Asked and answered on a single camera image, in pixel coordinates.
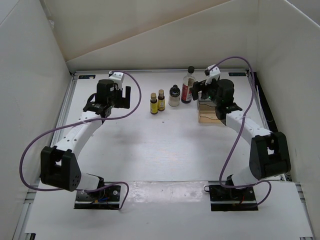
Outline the tall red label sauce bottle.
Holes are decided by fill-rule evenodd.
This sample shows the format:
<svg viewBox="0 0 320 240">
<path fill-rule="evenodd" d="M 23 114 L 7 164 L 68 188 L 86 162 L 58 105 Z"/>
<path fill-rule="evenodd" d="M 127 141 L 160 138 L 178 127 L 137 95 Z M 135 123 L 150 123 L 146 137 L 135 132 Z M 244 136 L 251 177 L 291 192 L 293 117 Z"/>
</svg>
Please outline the tall red label sauce bottle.
<svg viewBox="0 0 320 240">
<path fill-rule="evenodd" d="M 196 81 L 194 77 L 195 68 L 193 66 L 189 66 L 187 69 L 187 74 L 183 78 L 182 82 L 182 90 L 181 90 L 181 102 L 188 104 L 192 100 L 192 93 L 190 88 L 193 87 L 194 82 Z"/>
</svg>

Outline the white powder jar black lid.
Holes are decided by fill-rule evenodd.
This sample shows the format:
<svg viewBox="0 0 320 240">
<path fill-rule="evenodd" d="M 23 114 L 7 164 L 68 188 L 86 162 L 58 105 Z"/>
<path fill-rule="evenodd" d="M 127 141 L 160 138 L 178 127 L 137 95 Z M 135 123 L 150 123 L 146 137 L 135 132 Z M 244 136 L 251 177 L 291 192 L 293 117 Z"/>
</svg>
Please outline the white powder jar black lid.
<svg viewBox="0 0 320 240">
<path fill-rule="evenodd" d="M 179 87 L 176 84 L 174 84 L 169 90 L 168 104 L 171 107 L 177 107 L 180 104 L 180 96 L 181 91 Z"/>
</svg>

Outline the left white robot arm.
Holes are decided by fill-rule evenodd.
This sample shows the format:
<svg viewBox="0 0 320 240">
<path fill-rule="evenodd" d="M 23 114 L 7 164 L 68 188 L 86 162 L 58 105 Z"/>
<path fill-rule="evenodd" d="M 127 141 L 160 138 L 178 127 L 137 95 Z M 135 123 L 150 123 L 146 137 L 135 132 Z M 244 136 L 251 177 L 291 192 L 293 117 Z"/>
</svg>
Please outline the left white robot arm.
<svg viewBox="0 0 320 240">
<path fill-rule="evenodd" d="M 102 178 L 80 170 L 77 158 L 93 133 L 111 115 L 113 108 L 129 109 L 131 87 L 122 88 L 111 79 L 101 79 L 96 92 L 89 96 L 77 125 L 54 146 L 44 147 L 40 153 L 40 179 L 45 185 L 69 192 L 87 191 L 93 200 L 105 194 Z"/>
</svg>

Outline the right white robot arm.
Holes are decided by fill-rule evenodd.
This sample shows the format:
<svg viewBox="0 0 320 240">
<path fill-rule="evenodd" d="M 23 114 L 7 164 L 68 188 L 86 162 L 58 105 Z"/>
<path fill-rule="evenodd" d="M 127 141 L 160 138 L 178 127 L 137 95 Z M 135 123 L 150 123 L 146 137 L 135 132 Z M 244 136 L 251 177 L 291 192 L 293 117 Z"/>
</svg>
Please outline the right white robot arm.
<svg viewBox="0 0 320 240">
<path fill-rule="evenodd" d="M 244 139 L 250 146 L 248 166 L 227 177 L 220 185 L 230 200 L 238 199 L 243 189 L 264 182 L 269 177 L 285 174 L 291 169 L 287 138 L 259 126 L 234 101 L 234 83 L 213 79 L 211 83 L 196 81 L 190 89 L 192 98 L 209 99 L 215 114 L 226 127 L 237 132 L 236 141 Z"/>
</svg>

